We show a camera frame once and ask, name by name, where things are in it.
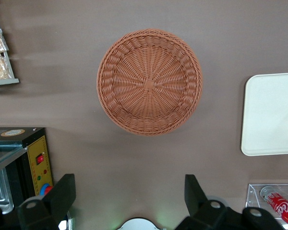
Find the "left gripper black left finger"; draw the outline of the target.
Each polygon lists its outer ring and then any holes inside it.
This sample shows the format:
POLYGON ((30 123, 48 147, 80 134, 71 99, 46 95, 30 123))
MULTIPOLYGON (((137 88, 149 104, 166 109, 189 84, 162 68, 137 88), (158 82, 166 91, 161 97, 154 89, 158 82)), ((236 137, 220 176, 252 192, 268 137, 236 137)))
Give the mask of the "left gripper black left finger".
POLYGON ((65 174, 46 195, 27 199, 17 208, 20 228, 58 230, 75 199, 75 176, 65 174))

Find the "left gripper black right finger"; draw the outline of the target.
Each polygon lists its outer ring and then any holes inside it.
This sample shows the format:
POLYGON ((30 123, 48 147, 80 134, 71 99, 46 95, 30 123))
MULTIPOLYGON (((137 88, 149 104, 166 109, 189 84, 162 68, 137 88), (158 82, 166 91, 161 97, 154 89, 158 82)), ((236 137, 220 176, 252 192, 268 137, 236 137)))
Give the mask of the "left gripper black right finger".
POLYGON ((189 212, 177 230, 239 230, 240 214, 217 199, 208 199, 196 177, 185 175, 184 200, 189 212))

